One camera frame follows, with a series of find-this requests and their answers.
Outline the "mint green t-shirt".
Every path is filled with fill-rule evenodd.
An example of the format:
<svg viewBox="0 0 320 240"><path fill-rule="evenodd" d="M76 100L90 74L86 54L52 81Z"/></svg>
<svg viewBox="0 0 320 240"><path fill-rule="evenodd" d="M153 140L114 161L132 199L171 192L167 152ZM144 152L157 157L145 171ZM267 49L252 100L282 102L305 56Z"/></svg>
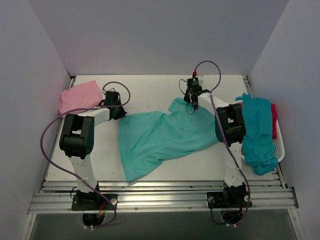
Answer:
<svg viewBox="0 0 320 240"><path fill-rule="evenodd" d="M168 113L150 111L127 115L118 127L119 156L127 183L138 180L164 161L204 150L218 142L215 116L177 97Z"/></svg>

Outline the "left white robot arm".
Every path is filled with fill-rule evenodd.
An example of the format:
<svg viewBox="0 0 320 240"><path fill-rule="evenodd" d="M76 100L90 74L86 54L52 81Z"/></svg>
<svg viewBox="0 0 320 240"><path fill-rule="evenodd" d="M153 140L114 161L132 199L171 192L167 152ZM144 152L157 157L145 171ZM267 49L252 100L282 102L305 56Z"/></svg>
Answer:
<svg viewBox="0 0 320 240"><path fill-rule="evenodd" d="M59 148L69 158L76 175L78 201L82 201L90 210L97 209L101 203L101 197L97 194L100 191L99 184L91 164L95 127L110 120L119 120L126 114L120 93L108 90L97 109L68 113L64 117Z"/></svg>

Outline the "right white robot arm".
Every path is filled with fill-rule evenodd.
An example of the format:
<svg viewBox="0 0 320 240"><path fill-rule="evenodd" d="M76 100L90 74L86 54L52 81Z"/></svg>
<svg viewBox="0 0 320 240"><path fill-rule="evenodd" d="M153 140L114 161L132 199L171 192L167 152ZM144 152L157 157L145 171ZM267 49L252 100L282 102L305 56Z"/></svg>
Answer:
<svg viewBox="0 0 320 240"><path fill-rule="evenodd" d="M227 103L203 89L203 80L192 77L184 81L186 90L183 100L196 111L205 108L215 116L215 135L219 142L226 144L224 151L224 183L226 191L222 193L223 203L234 206L240 201L237 190L245 187L242 173L241 149L246 134L242 107L239 103Z"/></svg>

